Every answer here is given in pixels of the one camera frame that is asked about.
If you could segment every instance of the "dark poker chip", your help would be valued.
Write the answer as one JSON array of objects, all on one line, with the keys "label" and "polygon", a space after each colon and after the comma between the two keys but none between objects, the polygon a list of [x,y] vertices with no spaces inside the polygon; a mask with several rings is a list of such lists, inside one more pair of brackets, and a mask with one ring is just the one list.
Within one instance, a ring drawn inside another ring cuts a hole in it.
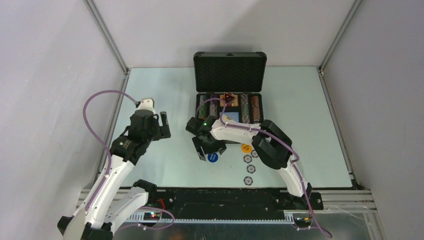
[{"label": "dark poker chip", "polygon": [[252,152],[250,153],[252,155],[252,157],[257,158],[258,157],[258,153],[255,150],[252,150]]},{"label": "dark poker chip", "polygon": [[253,166],[252,164],[247,165],[247,168],[246,169],[247,169],[247,172],[250,173],[250,174],[256,172],[256,167]]},{"label": "dark poker chip", "polygon": [[252,156],[250,156],[249,154],[244,155],[243,160],[245,163],[250,164],[252,162]]},{"label": "dark poker chip", "polygon": [[250,176],[246,176],[243,181],[244,181],[244,184],[247,186],[250,186],[253,184],[253,179]]}]

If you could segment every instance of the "white table surface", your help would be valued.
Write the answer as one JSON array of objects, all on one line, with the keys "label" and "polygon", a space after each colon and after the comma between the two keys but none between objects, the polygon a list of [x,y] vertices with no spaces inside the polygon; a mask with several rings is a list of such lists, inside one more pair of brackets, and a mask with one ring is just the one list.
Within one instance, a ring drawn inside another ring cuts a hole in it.
[{"label": "white table surface", "polygon": [[[217,162],[199,160],[185,130],[194,116],[196,84],[194,68],[133,68],[125,90],[136,100],[153,97],[157,112],[166,111],[171,138],[152,142],[122,183],[139,179],[160,187],[286,187],[277,171],[254,158],[256,172],[247,172],[241,144],[227,144]],[[300,155],[298,166],[315,188],[351,187],[336,130],[315,67],[267,67],[263,80],[264,118],[275,122],[293,141]],[[113,139],[130,124],[134,104],[124,99]],[[250,176],[251,186],[243,179]]]}]

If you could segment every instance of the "poker chip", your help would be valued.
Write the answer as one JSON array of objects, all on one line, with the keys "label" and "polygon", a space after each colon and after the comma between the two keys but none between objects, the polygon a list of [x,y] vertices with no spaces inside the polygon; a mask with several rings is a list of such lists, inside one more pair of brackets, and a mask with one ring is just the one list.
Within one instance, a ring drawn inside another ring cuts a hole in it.
[{"label": "poker chip", "polygon": [[250,156],[249,154],[244,155],[243,160],[245,163],[250,164],[252,162],[252,156]]},{"label": "poker chip", "polygon": [[252,157],[257,158],[258,157],[258,153],[255,150],[252,150],[252,152],[250,153],[252,155]]},{"label": "poker chip", "polygon": [[244,179],[244,184],[247,186],[251,186],[253,184],[253,179],[250,176],[246,176]]},{"label": "poker chip", "polygon": [[252,174],[256,171],[256,167],[251,165],[251,164],[248,165],[246,169],[247,169],[247,172],[250,173],[250,174]]},{"label": "poker chip", "polygon": [[261,111],[260,111],[260,107],[259,107],[259,97],[258,96],[252,96],[250,100],[251,100],[251,104],[252,104],[253,122],[259,123],[259,122],[261,122]]},{"label": "poker chip", "polygon": [[[216,94],[210,95],[210,98],[217,98],[218,96]],[[215,100],[212,100],[209,104],[209,116],[218,116],[218,103]]]},{"label": "poker chip", "polygon": [[251,119],[249,115],[249,97],[247,94],[243,93],[240,95],[240,104],[241,104],[241,122],[243,124],[250,124]]},{"label": "poker chip", "polygon": [[[206,101],[208,99],[208,96],[206,95],[200,95],[200,101],[199,104],[202,104],[204,101]],[[208,116],[208,108],[206,104],[203,104],[200,109],[199,109],[199,113],[198,113],[198,118],[199,119],[203,119],[206,120],[206,117]]]}]

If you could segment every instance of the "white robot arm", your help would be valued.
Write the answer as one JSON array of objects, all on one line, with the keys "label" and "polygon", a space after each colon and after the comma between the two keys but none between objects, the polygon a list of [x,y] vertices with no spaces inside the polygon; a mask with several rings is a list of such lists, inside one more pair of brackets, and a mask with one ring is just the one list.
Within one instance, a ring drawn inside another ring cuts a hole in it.
[{"label": "white robot arm", "polygon": [[133,212],[149,202],[156,202],[156,185],[139,180],[125,197],[111,206],[122,182],[146,153],[150,143],[171,137],[166,112],[161,112],[160,116],[162,126],[159,125],[152,98],[144,98],[139,102],[130,118],[130,126],[112,142],[111,162],[104,165],[99,178],[73,216],[63,216],[57,224],[62,234],[79,216],[83,218],[80,222],[83,228],[81,233],[76,234],[81,237],[75,239],[112,240],[116,230]]},{"label": "white robot arm", "polygon": [[270,120],[262,124],[246,124],[226,115],[222,116],[222,120],[224,123],[214,116],[209,116],[205,121],[192,117],[187,123],[186,130],[196,135],[192,140],[201,160],[205,160],[206,154],[222,154],[226,149],[224,140],[251,145],[265,165],[278,171],[291,195],[304,195],[302,184],[308,186],[308,182],[295,171],[292,153],[275,140],[268,139],[266,134],[253,130],[262,129],[290,146],[292,141],[281,129]]}]

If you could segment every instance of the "poker chip case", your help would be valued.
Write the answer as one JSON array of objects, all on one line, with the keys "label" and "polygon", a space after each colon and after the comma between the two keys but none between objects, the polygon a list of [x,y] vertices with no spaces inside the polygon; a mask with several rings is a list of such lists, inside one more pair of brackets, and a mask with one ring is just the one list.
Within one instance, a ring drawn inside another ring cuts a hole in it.
[{"label": "poker chip case", "polygon": [[[256,124],[264,120],[262,90],[267,55],[263,52],[197,52],[193,57],[196,106],[209,98],[235,97],[226,103],[227,116],[240,123]],[[219,116],[219,101],[209,101],[195,114],[205,119]]]}]

